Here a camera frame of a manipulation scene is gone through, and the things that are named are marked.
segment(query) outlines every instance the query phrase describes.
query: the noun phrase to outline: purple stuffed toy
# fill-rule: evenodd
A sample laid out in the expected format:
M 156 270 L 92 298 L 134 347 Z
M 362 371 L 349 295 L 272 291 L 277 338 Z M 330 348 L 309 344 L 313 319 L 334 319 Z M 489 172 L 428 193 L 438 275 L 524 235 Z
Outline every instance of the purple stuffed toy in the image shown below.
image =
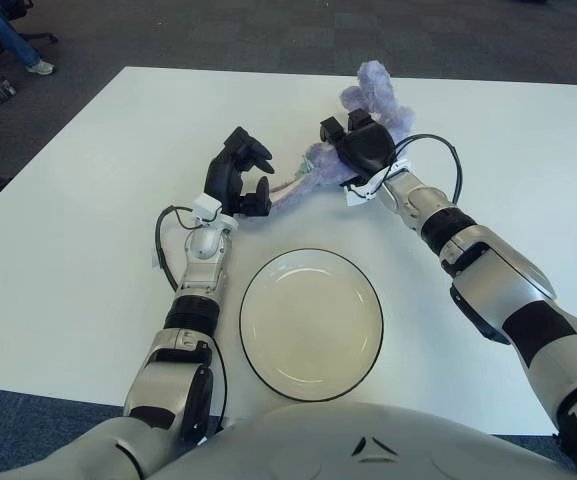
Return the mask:
M 375 121 L 384 125 L 395 143 L 410 135 L 414 112 L 399 104 L 392 88 L 390 75 L 376 60 L 363 63 L 357 73 L 359 86 L 348 87 L 341 93 L 341 103 L 349 112 L 361 108 Z M 341 163 L 335 148 L 328 143 L 316 143 L 305 154 L 305 160 L 288 183 L 271 189 L 271 214 L 295 204 L 317 187 L 340 185 L 355 177 Z

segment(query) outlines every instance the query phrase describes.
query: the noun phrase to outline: person's leg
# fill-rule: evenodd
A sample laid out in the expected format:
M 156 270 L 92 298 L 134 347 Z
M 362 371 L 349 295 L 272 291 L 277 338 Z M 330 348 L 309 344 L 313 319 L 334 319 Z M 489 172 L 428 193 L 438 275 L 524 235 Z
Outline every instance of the person's leg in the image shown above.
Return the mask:
M 26 67 L 39 63 L 39 54 L 15 31 L 0 9 L 0 40 L 3 47 L 15 55 Z

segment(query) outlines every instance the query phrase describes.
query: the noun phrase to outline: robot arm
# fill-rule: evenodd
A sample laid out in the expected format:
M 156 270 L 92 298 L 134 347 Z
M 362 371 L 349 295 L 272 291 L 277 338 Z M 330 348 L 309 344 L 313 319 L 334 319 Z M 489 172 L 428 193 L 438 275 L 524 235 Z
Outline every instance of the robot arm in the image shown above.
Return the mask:
M 230 234 L 237 229 L 233 216 L 268 215 L 271 206 L 266 177 L 255 193 L 240 196 L 241 173 L 253 166 L 273 173 L 270 159 L 270 152 L 238 127 L 211 162 L 204 193 L 193 205 L 196 224 L 186 240 L 186 271 L 128 392 L 124 416 L 99 424 L 40 462 L 0 473 L 1 480 L 143 480 L 171 461 L 180 441 L 196 444 L 205 436 L 213 335 Z M 161 263 L 163 252 L 158 254 Z
M 358 117 L 363 119 L 359 125 Z M 378 183 L 384 188 L 371 188 L 370 193 L 439 257 L 453 278 L 453 300 L 482 335 L 512 344 L 539 401 L 559 429 L 562 450 L 577 463 L 577 318 L 557 306 L 548 278 L 443 192 L 410 173 L 408 164 L 393 155 L 392 142 L 383 140 L 386 148 L 375 149 L 376 138 L 389 135 L 365 112 L 350 114 L 348 134 L 331 119 L 322 122 L 322 128 L 326 130 L 322 138 L 335 145 L 344 163 L 354 168 L 359 159 L 358 177 L 346 186 L 347 196 L 375 178 L 387 177 Z

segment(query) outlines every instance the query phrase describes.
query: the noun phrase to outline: blue carpet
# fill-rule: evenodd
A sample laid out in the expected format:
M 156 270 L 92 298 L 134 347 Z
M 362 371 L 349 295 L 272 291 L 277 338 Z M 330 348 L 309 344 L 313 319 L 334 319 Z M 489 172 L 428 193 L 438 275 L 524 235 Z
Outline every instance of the blue carpet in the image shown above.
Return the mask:
M 0 391 L 0 472 L 45 458 L 122 408 Z M 552 437 L 500 435 L 574 469 Z

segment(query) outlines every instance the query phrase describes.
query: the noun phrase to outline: plate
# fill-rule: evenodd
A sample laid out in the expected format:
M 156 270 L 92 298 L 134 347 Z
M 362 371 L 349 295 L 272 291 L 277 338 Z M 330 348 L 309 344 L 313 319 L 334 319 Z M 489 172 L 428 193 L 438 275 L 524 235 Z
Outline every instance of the plate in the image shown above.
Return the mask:
M 355 265 L 325 250 L 302 249 L 257 272 L 241 304 L 239 331 L 246 358 L 266 385 L 316 402 L 344 395 L 370 372 L 383 316 Z

